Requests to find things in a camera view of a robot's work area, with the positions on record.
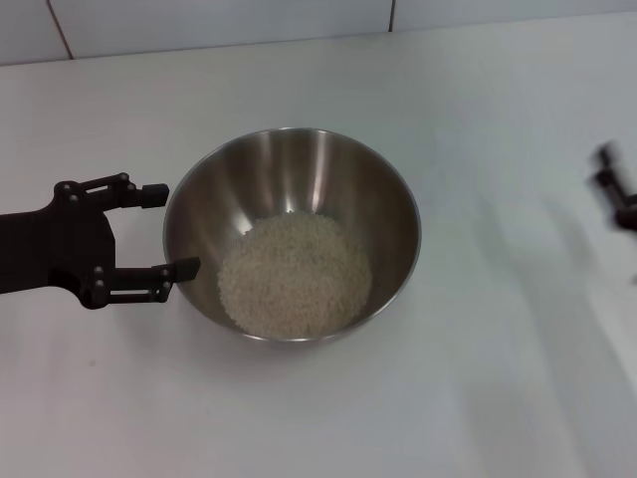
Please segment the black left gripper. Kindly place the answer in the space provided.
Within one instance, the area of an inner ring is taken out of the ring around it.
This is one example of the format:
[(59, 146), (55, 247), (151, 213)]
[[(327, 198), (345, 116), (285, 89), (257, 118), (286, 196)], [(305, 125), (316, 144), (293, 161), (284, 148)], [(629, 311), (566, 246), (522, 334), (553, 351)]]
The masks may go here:
[(127, 173), (60, 182), (45, 207), (1, 216), (1, 292), (56, 287), (83, 307), (165, 303), (175, 284), (196, 278), (198, 257), (146, 268), (115, 268), (114, 237), (105, 212), (163, 207), (164, 183), (138, 188)]

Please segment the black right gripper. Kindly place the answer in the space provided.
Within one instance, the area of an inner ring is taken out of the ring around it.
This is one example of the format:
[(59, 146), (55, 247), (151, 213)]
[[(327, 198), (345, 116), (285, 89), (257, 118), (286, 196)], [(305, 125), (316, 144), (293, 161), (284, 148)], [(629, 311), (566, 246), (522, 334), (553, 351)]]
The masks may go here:
[(592, 182), (601, 190), (610, 205), (623, 205), (614, 213), (615, 225), (620, 229), (636, 232), (636, 195), (628, 196), (616, 172), (612, 169), (617, 158), (614, 143), (608, 141), (598, 146), (594, 158), (600, 170), (593, 174)]

